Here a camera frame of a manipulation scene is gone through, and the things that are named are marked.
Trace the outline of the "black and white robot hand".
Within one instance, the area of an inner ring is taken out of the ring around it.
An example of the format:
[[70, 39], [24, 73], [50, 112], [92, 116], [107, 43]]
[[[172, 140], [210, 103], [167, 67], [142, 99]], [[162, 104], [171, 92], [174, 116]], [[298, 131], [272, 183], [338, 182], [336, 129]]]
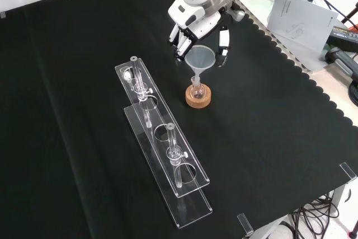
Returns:
[[227, 12], [232, 0], [222, 0], [212, 15], [208, 15], [202, 6], [191, 6], [184, 0], [175, 0], [168, 14], [175, 22], [168, 42], [175, 47], [175, 58], [181, 62], [189, 50], [199, 40], [205, 39], [217, 27], [219, 28], [219, 51], [215, 64], [222, 67], [227, 62], [230, 49], [230, 33], [226, 25], [221, 25], [222, 14]]

